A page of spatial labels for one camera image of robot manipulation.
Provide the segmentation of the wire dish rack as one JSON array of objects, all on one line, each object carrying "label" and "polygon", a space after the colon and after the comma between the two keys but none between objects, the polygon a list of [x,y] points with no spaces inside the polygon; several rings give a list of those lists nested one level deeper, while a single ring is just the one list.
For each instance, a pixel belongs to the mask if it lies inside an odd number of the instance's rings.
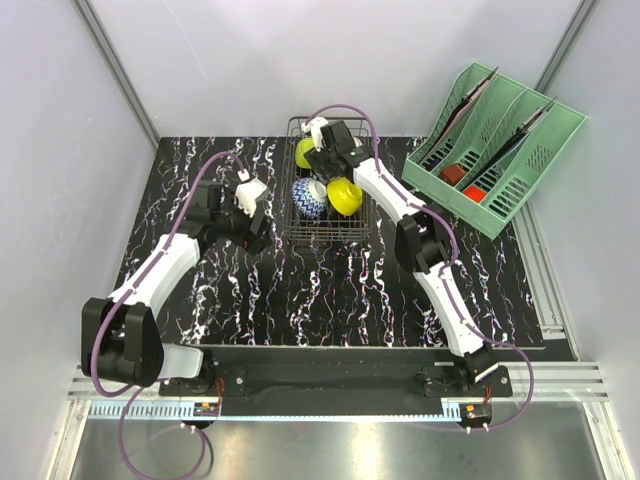
[{"label": "wire dish rack", "polygon": [[290,241],[359,243],[373,227],[372,201],[346,177],[328,180],[297,161],[313,147],[304,116],[289,119],[282,163],[282,230]]}]

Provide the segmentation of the white square green bowl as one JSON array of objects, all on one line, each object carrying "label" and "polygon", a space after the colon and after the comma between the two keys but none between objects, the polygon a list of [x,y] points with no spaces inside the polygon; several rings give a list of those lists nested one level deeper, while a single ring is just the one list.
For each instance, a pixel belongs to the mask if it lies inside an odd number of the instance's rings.
[{"label": "white square green bowl", "polygon": [[315,145],[313,139],[311,137],[302,138],[295,147],[294,150],[294,162],[295,164],[305,170],[310,170],[312,168],[311,164],[307,160],[305,154],[308,151],[314,150]]}]

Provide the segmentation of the yellow green bowl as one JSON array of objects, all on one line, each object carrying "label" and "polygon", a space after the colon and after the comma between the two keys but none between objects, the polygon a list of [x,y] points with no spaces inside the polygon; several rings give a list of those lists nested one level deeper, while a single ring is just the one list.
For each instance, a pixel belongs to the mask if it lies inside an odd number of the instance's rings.
[{"label": "yellow green bowl", "polygon": [[353,215],[361,207],[364,197],[362,189],[346,177],[331,180],[327,194],[333,208],[343,216]]}]

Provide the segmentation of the red patterned bowl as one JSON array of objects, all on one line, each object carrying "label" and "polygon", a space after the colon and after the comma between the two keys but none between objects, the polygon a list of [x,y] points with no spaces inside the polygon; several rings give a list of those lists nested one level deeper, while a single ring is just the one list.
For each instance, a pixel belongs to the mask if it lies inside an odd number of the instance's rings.
[{"label": "red patterned bowl", "polygon": [[297,211],[306,218],[317,220],[327,209],[327,188],[317,179],[307,177],[294,181],[291,196]]}]

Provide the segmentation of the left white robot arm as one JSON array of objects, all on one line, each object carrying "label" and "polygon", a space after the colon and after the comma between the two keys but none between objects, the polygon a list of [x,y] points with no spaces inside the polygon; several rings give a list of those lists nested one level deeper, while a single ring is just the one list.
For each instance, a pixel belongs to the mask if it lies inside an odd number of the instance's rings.
[{"label": "left white robot arm", "polygon": [[81,369],[103,396],[102,381],[124,388],[180,379],[196,396],[215,386],[212,357],[198,347],[165,343],[157,316],[182,277],[224,239],[258,254],[270,246],[265,213],[268,187],[258,179],[228,189],[200,182],[169,233],[142,266],[106,298],[91,298],[81,312]]}]

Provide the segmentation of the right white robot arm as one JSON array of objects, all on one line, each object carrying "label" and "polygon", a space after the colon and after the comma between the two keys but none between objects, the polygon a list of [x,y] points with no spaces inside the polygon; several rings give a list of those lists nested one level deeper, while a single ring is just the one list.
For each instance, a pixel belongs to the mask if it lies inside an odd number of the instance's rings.
[{"label": "right white robot arm", "polygon": [[454,279],[458,247],[449,224],[410,193],[381,162],[377,148],[357,141],[344,121],[314,117],[302,124],[302,132],[313,141],[304,156],[320,178],[347,178],[395,223],[395,258],[426,292],[454,357],[450,381],[463,395],[480,394],[497,361]]}]

